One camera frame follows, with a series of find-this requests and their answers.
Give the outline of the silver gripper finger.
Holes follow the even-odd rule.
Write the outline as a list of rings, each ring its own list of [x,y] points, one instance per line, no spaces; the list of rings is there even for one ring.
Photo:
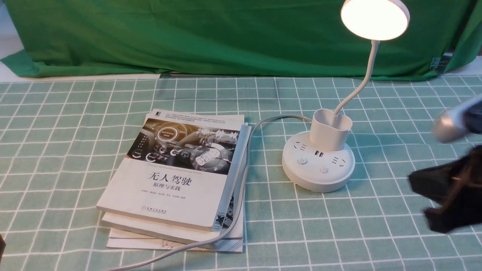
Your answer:
[[[482,95],[445,110],[436,120],[433,134],[437,141],[450,143],[468,134],[482,133]]]

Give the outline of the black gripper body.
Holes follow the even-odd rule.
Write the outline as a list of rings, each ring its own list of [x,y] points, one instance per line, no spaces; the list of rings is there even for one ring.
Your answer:
[[[482,222],[482,147],[462,158],[408,175],[413,192],[439,204],[423,211],[429,229],[449,233]]]

